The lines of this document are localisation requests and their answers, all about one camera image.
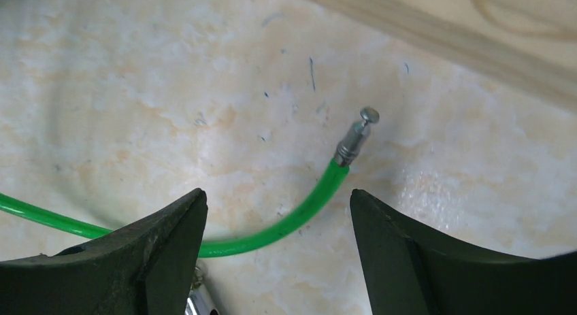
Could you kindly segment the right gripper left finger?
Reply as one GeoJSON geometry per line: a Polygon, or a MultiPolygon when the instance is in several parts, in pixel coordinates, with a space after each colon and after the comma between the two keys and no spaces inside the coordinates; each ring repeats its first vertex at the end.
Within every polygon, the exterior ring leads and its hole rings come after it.
{"type": "Polygon", "coordinates": [[[2,314],[183,314],[208,215],[197,188],[103,237],[1,263],[2,314]]]}

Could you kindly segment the green cable lock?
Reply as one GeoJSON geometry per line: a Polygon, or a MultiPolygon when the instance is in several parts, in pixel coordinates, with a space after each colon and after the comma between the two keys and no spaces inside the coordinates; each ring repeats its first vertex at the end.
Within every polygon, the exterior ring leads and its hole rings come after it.
{"type": "MultiPolygon", "coordinates": [[[[380,120],[372,107],[360,111],[361,119],[352,123],[338,143],[333,158],[309,195],[278,222],[244,236],[201,243],[202,259],[233,256],[269,246],[298,231],[317,215],[333,198],[346,179],[350,165],[358,157],[362,145],[371,133],[371,126],[380,120]]],[[[111,229],[92,225],[81,220],[51,212],[30,203],[1,194],[1,210],[38,224],[88,239],[97,239],[112,232],[111,229]]]]}

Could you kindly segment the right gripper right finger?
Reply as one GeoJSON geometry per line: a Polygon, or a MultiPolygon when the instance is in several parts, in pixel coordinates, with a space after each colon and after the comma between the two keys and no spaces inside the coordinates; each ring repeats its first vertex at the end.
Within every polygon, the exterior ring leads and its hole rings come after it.
{"type": "Polygon", "coordinates": [[[545,259],[476,246],[368,192],[350,196],[374,314],[575,314],[576,253],[545,259]]]}

